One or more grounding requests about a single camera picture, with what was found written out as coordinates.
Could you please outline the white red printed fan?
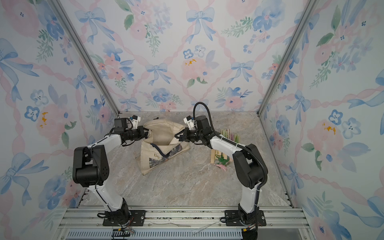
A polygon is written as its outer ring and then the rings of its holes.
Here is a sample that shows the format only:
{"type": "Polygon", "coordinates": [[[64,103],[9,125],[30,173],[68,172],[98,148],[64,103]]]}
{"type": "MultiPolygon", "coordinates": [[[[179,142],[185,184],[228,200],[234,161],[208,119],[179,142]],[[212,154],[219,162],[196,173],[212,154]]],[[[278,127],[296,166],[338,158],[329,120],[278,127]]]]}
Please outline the white red printed fan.
{"type": "Polygon", "coordinates": [[[211,150],[211,160],[210,160],[210,163],[214,164],[215,163],[215,159],[216,159],[216,151],[215,150],[211,150]]]}

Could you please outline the beige tote bag navy handles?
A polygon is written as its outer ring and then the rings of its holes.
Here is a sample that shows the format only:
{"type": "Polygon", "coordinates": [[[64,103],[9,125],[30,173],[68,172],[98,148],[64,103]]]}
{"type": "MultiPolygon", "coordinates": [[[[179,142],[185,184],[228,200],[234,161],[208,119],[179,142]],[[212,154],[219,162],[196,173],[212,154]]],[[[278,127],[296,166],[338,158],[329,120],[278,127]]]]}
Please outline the beige tote bag navy handles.
{"type": "Polygon", "coordinates": [[[149,130],[149,135],[141,141],[141,154],[137,159],[143,175],[190,149],[189,143],[175,137],[185,129],[181,124],[156,119],[145,123],[144,128],[149,130]]]}

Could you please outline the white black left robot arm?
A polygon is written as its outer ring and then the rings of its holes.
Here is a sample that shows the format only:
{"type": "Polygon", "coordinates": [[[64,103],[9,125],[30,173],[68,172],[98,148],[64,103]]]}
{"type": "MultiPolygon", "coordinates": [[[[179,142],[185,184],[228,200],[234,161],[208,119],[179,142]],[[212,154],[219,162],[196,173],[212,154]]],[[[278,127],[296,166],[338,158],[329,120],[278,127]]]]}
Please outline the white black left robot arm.
{"type": "Polygon", "coordinates": [[[148,137],[149,130],[140,126],[141,118],[117,118],[112,130],[103,139],[74,150],[73,181],[94,193],[105,211],[99,218],[118,225],[127,225],[132,214],[126,200],[120,196],[108,180],[110,167],[107,155],[115,148],[127,147],[131,143],[148,137]]]}

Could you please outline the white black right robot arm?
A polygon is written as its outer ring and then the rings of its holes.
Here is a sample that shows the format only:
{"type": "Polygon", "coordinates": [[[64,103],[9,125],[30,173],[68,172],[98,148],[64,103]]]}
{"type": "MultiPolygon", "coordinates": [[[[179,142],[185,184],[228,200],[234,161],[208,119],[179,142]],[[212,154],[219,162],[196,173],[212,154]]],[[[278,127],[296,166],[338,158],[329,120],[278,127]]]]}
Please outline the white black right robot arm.
{"type": "Polygon", "coordinates": [[[259,216],[261,187],[268,180],[266,167],[258,148],[231,141],[214,130],[206,116],[184,118],[187,127],[175,137],[180,142],[202,144],[233,159],[236,175],[242,184],[242,197],[238,207],[239,220],[245,226],[256,226],[259,216]]]}

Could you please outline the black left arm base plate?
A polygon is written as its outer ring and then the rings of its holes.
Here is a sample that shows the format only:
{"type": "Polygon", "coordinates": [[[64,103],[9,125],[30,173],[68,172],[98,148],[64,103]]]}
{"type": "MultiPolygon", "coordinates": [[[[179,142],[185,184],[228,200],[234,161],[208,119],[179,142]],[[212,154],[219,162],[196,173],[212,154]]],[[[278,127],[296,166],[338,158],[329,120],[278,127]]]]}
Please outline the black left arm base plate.
{"type": "Polygon", "coordinates": [[[113,221],[111,218],[103,219],[104,227],[142,227],[146,218],[145,210],[130,210],[130,219],[124,223],[120,224],[117,221],[113,221]]]}

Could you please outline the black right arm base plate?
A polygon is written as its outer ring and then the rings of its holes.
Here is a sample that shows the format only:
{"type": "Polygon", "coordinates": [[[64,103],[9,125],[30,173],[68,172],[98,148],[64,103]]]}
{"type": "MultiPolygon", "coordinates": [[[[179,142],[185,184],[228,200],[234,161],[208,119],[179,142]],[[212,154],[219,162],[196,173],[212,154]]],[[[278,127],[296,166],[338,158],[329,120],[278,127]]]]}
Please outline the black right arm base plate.
{"type": "Polygon", "coordinates": [[[255,210],[252,214],[243,214],[239,210],[225,210],[225,216],[221,217],[221,223],[227,227],[245,227],[249,228],[254,224],[258,226],[266,226],[266,218],[262,210],[255,210]]]}

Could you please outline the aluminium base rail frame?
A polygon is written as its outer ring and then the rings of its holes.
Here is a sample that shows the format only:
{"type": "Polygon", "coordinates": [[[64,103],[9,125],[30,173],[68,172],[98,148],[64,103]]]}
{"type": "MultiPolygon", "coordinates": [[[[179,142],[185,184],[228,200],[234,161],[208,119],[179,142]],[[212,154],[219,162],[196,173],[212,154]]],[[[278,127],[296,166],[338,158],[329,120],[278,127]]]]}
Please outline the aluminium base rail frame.
{"type": "Polygon", "coordinates": [[[236,207],[144,207],[142,227],[104,227],[97,217],[100,206],[68,209],[55,232],[55,240],[313,240],[302,209],[261,207],[267,225],[227,227],[225,210],[236,207]]]}

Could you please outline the aluminium corner post left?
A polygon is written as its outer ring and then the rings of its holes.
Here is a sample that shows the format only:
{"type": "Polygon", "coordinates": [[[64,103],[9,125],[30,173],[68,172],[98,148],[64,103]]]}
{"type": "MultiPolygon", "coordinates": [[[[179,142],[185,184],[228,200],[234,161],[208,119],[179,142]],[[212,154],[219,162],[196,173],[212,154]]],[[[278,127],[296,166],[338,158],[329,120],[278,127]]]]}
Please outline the aluminium corner post left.
{"type": "Polygon", "coordinates": [[[74,25],[72,24],[68,14],[66,13],[63,5],[60,1],[48,1],[48,4],[53,9],[53,12],[58,17],[60,23],[63,25],[64,30],[66,33],[69,34],[71,41],[73,41],[74,46],[77,50],[77,52],[80,54],[81,60],[84,62],[85,66],[91,73],[92,77],[94,78],[94,82],[99,87],[101,93],[104,95],[107,103],[110,105],[113,113],[118,116],[120,111],[115,104],[110,92],[107,89],[106,84],[103,82],[102,78],[99,75],[99,72],[94,65],[91,56],[89,55],[87,49],[85,48],[85,45],[82,43],[80,36],[78,35],[74,25]]]}

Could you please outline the aluminium corner post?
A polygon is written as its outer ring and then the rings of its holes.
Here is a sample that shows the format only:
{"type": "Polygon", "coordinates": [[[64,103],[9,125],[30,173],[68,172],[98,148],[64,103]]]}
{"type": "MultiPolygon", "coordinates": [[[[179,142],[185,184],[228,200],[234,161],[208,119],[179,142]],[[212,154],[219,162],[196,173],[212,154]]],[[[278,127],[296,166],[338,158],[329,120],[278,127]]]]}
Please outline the aluminium corner post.
{"type": "Polygon", "coordinates": [[[120,111],[115,104],[110,92],[107,89],[106,84],[103,82],[102,78],[99,75],[99,72],[94,65],[91,56],[89,55],[87,49],[85,48],[85,45],[82,43],[80,36],[78,35],[74,25],[72,24],[68,14],[66,13],[63,5],[60,1],[48,1],[48,4],[53,9],[53,12],[58,17],[60,23],[63,25],[64,30],[66,33],[69,34],[71,41],[73,41],[74,46],[77,50],[77,52],[80,54],[81,60],[84,62],[85,66],[91,73],[92,77],[94,78],[94,82],[99,87],[101,93],[104,95],[107,103],[110,105],[113,113],[118,116],[120,111]]]}
{"type": "Polygon", "coordinates": [[[307,27],[308,22],[313,15],[313,12],[315,10],[317,3],[318,3],[318,1],[316,1],[316,0],[310,0],[310,1],[308,1],[307,6],[304,8],[303,14],[302,14],[301,18],[299,19],[300,21],[299,21],[299,23],[298,23],[298,25],[297,25],[297,27],[296,27],[293,35],[292,35],[292,38],[291,38],[289,44],[287,45],[287,48],[286,48],[284,54],[283,54],[282,61],[281,61],[280,65],[276,71],[275,76],[273,77],[273,79],[271,81],[270,86],[267,89],[266,95],[263,98],[263,101],[260,105],[260,108],[257,111],[259,117],[266,110],[268,102],[269,102],[271,96],[273,95],[273,92],[274,92],[276,86],[278,85],[278,83],[280,81],[280,77],[283,75],[283,71],[284,71],[285,67],[289,65],[291,57],[292,57],[294,51],[296,50],[298,41],[301,38],[303,32],[305,31],[305,28],[307,27]]]}

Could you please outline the aluminium corner post right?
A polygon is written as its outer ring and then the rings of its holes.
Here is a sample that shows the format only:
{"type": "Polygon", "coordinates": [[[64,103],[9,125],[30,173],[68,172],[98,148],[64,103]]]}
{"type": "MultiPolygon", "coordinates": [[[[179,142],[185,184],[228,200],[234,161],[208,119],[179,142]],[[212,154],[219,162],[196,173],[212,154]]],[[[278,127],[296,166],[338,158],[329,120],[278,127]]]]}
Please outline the aluminium corner post right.
{"type": "Polygon", "coordinates": [[[300,21],[299,21],[299,23],[298,23],[298,25],[297,25],[297,27],[296,27],[293,35],[292,35],[292,38],[291,38],[289,44],[287,45],[287,48],[286,48],[284,54],[283,54],[282,61],[281,61],[280,65],[276,71],[275,76],[273,77],[273,79],[271,81],[270,86],[267,89],[266,95],[263,98],[263,101],[260,105],[260,108],[257,111],[259,117],[266,110],[268,102],[269,102],[271,96],[273,95],[273,92],[274,92],[276,86],[278,85],[278,83],[280,81],[280,77],[283,75],[283,71],[284,71],[285,67],[289,65],[291,57],[292,57],[294,51],[296,50],[298,41],[301,38],[303,32],[305,31],[305,28],[307,27],[308,22],[313,15],[313,12],[315,10],[317,3],[318,3],[318,1],[316,1],[316,0],[310,0],[310,1],[308,1],[307,6],[304,8],[303,14],[302,14],[301,18],[299,19],[300,21]]]}

